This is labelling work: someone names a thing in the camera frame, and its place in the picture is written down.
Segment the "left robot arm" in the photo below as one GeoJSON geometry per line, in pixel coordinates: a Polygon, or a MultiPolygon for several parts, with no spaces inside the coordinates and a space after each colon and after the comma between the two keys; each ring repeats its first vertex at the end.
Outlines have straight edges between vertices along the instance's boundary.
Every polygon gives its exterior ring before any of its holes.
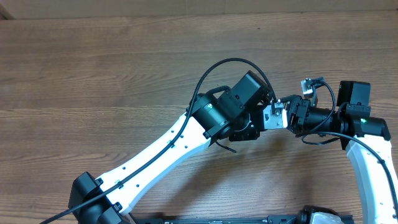
{"type": "Polygon", "coordinates": [[[264,76],[248,71],[233,87],[195,93],[172,127],[132,159],[94,178],[85,172],[72,185],[69,209],[78,223],[127,223],[138,201],[172,169],[219,139],[256,139],[257,115],[270,102],[264,76]]]}

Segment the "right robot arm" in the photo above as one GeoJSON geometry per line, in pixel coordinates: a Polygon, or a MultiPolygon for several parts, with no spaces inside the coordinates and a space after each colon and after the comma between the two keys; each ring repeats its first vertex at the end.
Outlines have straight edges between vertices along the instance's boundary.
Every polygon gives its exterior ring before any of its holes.
{"type": "Polygon", "coordinates": [[[281,98],[287,110],[287,128],[304,140],[309,135],[329,136],[323,144],[341,143],[356,177],[363,221],[397,223],[397,174],[392,161],[391,134],[382,118],[371,116],[371,86],[342,81],[332,94],[332,107],[317,107],[321,78],[301,82],[303,95],[281,98]]]}

